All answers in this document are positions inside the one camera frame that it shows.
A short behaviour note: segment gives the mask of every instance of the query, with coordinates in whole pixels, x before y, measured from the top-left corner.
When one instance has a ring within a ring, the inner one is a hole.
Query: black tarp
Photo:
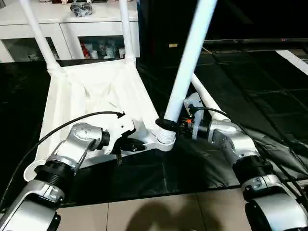
[[[163,116],[177,66],[151,67],[137,60],[137,70]],[[1,139],[2,194],[18,161],[38,140],[50,77],[44,62],[0,64],[0,73],[0,116],[6,134]],[[273,51],[202,55],[195,73],[222,110],[249,128],[292,176],[308,177],[307,75]],[[194,88],[190,87],[189,94],[192,92]],[[122,166],[110,161],[81,169],[63,206],[226,189],[239,184],[223,154],[205,140],[179,137],[170,152],[150,150],[123,160]],[[24,186],[22,173],[14,181],[6,204]]]

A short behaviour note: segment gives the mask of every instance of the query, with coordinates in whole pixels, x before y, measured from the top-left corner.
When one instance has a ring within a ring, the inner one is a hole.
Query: black cable
[[[47,138],[49,138],[51,135],[53,135],[54,133],[56,133],[57,131],[61,130],[62,128],[66,127],[67,125],[70,125],[78,120],[81,120],[81,119],[84,119],[84,118],[87,118],[87,117],[90,117],[90,116],[95,116],[95,115],[101,115],[101,114],[115,114],[117,115],[118,117],[119,116],[122,116],[123,113],[120,113],[120,112],[111,112],[111,111],[106,111],[106,112],[94,112],[94,113],[89,113],[89,114],[86,114],[84,116],[80,116],[80,117],[77,117],[76,119],[73,119],[73,120],[70,120],[68,122],[66,122],[65,124],[62,124],[61,126],[57,127],[56,129],[52,130],[51,132],[49,132],[46,136],[44,136],[42,139],[40,139],[25,155],[24,157],[21,159],[21,161],[18,163],[17,167],[15,168],[11,178],[10,178],[10,181],[8,183],[8,185],[6,186],[6,189],[3,193],[3,196],[1,198],[1,201],[0,201],[0,209],[3,205],[3,202],[4,202],[4,198],[10,188],[10,185],[18,171],[18,169],[20,168],[21,164],[26,160],[26,158],[41,144],[43,143]]]
[[[258,144],[254,138],[252,138],[250,135],[249,135],[249,132],[246,130],[246,128],[244,128],[240,123],[237,123],[236,121],[234,121],[233,119],[231,119],[231,117],[221,111],[221,110],[218,110],[218,109],[215,109],[215,108],[210,108],[210,107],[192,107],[191,109],[193,110],[207,110],[207,111],[213,111],[213,112],[217,112],[223,116],[225,116],[226,118],[230,119],[232,121],[232,123],[236,124],[242,131],[245,135],[249,136],[252,141],[254,142],[255,146],[257,148],[260,148],[262,150],[262,152],[264,152],[267,157],[269,159],[271,159],[273,161],[273,163],[281,170],[281,172],[288,178],[288,180],[296,187],[296,189],[300,192],[301,196],[304,198],[305,200],[305,203],[303,203],[303,206],[305,207],[305,209],[308,211],[308,197],[307,195],[305,194],[305,192],[303,191],[303,189],[299,186],[299,184],[296,182],[296,180],[294,179],[294,177],[292,177],[277,161],[276,157],[274,157],[272,154],[270,154],[268,152],[268,150],[266,150],[263,145],[261,144]],[[301,199],[301,196],[294,190],[292,189],[289,185],[287,185],[287,183],[284,184],[298,199]]]

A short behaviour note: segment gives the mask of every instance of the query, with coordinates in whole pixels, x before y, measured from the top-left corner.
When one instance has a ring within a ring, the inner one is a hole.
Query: shelf
[[[39,23],[85,23],[85,22],[120,22],[119,2],[93,3],[93,14],[75,17],[69,9],[70,4],[52,4],[31,0],[31,8]],[[129,20],[138,21],[136,0],[128,2]],[[26,15],[19,2],[0,9],[0,26],[28,24]]]

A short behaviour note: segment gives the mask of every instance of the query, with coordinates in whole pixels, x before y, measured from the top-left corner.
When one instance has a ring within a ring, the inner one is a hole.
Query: white frame
[[[140,57],[138,22],[129,25],[134,54]],[[60,27],[73,59],[85,58],[78,37],[123,35],[121,22],[60,23]]]
[[[45,37],[50,37],[61,60],[72,59],[62,34],[60,25],[57,23],[41,24],[42,32]],[[14,58],[6,49],[2,39],[23,39],[34,38],[34,33],[30,25],[5,25],[0,26],[0,60],[3,63],[14,62]]]

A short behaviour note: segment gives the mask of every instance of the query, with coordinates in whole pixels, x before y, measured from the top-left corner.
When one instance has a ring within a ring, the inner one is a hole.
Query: glass cabinet door
[[[57,60],[72,59],[59,24],[40,24],[40,28]],[[0,26],[0,62],[43,60],[30,25]]]
[[[47,42],[52,50],[56,60],[59,55],[50,37],[46,37]],[[39,50],[39,46],[34,38],[11,38],[1,40],[7,51],[15,62],[24,61],[43,61],[43,55]]]
[[[73,59],[124,58],[121,22],[60,23]],[[138,22],[130,22],[133,51],[140,57]]]
[[[124,58],[125,48],[122,35],[78,37],[85,59]]]

